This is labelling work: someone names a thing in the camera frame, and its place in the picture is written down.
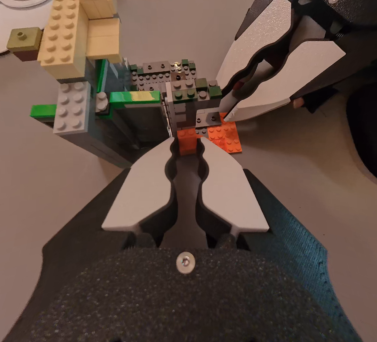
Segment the person's right hand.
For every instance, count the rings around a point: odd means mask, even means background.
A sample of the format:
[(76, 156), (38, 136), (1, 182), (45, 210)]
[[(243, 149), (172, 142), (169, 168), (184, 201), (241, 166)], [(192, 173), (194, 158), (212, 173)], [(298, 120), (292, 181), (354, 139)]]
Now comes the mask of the person's right hand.
[(293, 107), (305, 108), (309, 113), (314, 113), (324, 103), (336, 95), (339, 91), (332, 86), (316, 90), (293, 100)]

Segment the black mesh cushion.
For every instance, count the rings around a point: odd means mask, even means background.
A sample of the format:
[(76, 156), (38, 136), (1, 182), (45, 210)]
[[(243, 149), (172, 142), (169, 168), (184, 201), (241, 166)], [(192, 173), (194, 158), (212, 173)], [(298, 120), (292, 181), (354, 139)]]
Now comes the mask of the black mesh cushion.
[(357, 154), (377, 177), (377, 85), (364, 85), (348, 98), (346, 117)]

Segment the grey tan lego building model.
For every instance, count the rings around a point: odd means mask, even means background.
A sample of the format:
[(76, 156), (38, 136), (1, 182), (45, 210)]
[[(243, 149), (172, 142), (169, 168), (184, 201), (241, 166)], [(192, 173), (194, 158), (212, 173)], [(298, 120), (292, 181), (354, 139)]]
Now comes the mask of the grey tan lego building model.
[(176, 136), (242, 152), (235, 123), (218, 111), (217, 80), (198, 79), (187, 59), (130, 65), (120, 38), (116, 0), (52, 0), (44, 29), (11, 30), (8, 51), (59, 84), (56, 103), (33, 105), (30, 117), (121, 168)]

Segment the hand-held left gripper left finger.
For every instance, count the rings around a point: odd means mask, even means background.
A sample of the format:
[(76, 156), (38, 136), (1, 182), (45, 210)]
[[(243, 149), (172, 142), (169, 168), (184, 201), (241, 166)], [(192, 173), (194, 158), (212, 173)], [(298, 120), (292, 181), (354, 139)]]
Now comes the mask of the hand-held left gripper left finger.
[(148, 233), (157, 244), (178, 218), (174, 185), (178, 142), (169, 137), (130, 168), (101, 228)]

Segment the grey desk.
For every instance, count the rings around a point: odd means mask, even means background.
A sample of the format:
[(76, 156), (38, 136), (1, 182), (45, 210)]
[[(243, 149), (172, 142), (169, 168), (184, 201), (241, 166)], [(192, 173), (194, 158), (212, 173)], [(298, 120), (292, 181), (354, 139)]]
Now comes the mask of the grey desk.
[[(254, 0), (117, 0), (130, 64), (193, 60), (214, 80)], [(120, 168), (30, 118), (54, 104), (57, 82), (37, 62), (1, 56), (1, 340), (39, 279), (49, 239)], [(363, 341), (376, 341), (376, 181), (348, 129), (347, 94), (310, 114), (291, 105), (237, 123), (233, 157), (322, 243), (340, 304)]]

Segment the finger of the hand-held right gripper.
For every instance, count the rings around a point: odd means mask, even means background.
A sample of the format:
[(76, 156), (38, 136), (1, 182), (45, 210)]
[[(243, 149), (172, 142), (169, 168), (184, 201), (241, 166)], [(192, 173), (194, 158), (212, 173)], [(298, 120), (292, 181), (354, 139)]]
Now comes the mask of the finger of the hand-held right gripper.
[(224, 117), (225, 122), (254, 118), (290, 103), (290, 97), (331, 67), (345, 52), (334, 41), (304, 41), (273, 77), (261, 82)]
[(289, 0), (272, 0), (229, 48), (216, 80), (222, 95), (246, 77), (265, 51), (278, 44), (292, 29), (293, 12)]

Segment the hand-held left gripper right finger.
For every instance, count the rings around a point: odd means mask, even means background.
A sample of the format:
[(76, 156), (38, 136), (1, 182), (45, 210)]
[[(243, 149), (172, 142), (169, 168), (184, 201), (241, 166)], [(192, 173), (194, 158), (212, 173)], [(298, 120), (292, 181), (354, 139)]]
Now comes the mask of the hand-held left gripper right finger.
[(209, 245), (226, 234), (265, 233), (270, 227), (237, 160), (205, 137), (197, 142), (200, 184), (196, 222)]

